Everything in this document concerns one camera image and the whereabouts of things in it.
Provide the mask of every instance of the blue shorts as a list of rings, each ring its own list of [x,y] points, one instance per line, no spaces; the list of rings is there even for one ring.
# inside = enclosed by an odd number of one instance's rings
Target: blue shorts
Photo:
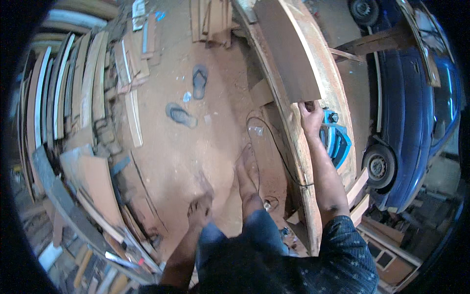
[[[199,281],[204,278],[204,264],[210,259],[211,253],[223,243],[249,243],[257,251],[271,254],[288,255],[289,250],[281,240],[276,224],[264,210],[256,210],[246,218],[242,233],[234,238],[227,238],[214,224],[209,223],[201,232],[197,242],[196,269]]]

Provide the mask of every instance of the flip-flop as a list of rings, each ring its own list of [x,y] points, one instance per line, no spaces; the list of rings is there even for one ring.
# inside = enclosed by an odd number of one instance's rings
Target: flip-flop
[[[166,115],[179,124],[183,124],[188,128],[197,127],[197,118],[186,112],[181,106],[174,102],[170,102],[165,108]]]
[[[205,85],[207,84],[207,68],[202,64],[196,64],[193,68],[193,98],[204,98]]]

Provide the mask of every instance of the blue car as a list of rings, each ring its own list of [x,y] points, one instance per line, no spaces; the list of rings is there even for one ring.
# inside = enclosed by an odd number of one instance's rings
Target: blue car
[[[429,43],[441,87],[426,81],[419,46],[374,53],[378,79],[376,144],[362,165],[378,209],[400,213],[419,192],[428,166],[458,125],[464,93],[442,28],[422,2],[410,3],[430,29],[420,31]],[[352,0],[350,12],[369,34],[393,27],[404,16],[395,0]]]

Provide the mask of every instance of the tire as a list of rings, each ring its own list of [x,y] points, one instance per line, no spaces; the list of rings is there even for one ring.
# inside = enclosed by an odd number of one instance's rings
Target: tire
[[[379,19],[380,8],[375,0],[352,0],[349,11],[357,24],[373,26]]]
[[[367,167],[369,171],[369,186],[381,189],[392,182],[396,172],[396,160],[390,149],[376,144],[367,149],[362,159],[362,167]]]

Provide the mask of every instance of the man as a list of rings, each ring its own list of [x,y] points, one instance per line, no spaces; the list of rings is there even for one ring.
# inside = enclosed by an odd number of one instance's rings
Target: man
[[[236,163],[242,198],[243,229],[227,238],[213,223],[213,191],[188,210],[189,229],[166,263],[158,286],[143,293],[185,293],[196,263],[199,293],[374,293],[378,275],[367,244],[355,230],[341,179],[319,138],[323,110],[299,103],[302,127],[312,158],[315,195],[323,234],[318,257],[286,256],[277,226],[263,208],[254,181],[258,179],[251,144]]]

